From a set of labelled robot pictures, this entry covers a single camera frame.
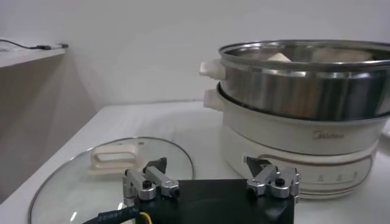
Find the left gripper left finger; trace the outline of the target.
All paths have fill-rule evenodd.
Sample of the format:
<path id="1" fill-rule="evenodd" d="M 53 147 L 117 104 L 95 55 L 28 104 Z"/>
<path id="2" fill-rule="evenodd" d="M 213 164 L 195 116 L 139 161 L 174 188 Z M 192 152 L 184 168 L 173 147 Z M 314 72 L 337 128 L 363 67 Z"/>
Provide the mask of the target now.
<path id="1" fill-rule="evenodd" d="M 180 186 L 177 180 L 165 175 L 167 158 L 149 161 L 141 171 L 127 169 L 122 177 L 123 202 L 129 207 L 135 200 L 153 201 L 160 194 L 162 197 L 177 199 Z"/>

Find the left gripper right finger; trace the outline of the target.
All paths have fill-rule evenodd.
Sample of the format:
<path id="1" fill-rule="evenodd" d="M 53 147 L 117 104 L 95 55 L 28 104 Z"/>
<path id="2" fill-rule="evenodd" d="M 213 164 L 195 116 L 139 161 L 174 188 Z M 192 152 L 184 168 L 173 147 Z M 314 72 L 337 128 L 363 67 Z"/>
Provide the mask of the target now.
<path id="1" fill-rule="evenodd" d="M 300 173 L 296 168 L 285 167 L 280 170 L 266 159 L 245 157 L 252 177 L 247 179 L 246 186 L 255 197 L 271 194 L 275 198 L 287 199 L 292 197 L 299 202 Z"/>

